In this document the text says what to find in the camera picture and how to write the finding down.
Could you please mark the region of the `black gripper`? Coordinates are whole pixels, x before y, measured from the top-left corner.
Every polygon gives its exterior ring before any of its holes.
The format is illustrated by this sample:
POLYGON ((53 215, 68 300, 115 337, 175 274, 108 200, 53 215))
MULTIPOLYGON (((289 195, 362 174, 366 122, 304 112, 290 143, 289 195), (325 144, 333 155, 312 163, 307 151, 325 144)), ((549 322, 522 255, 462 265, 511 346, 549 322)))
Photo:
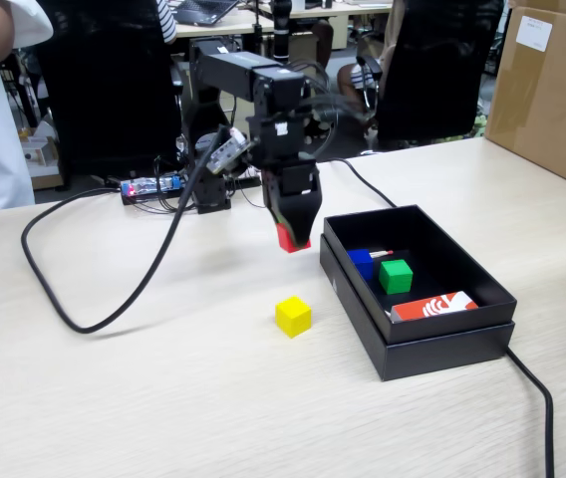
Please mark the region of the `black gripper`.
POLYGON ((279 225, 281 248, 308 248, 322 204, 316 160, 301 156, 304 128, 300 117, 254 114, 247 119, 249 164, 261 174, 264 203, 279 225))

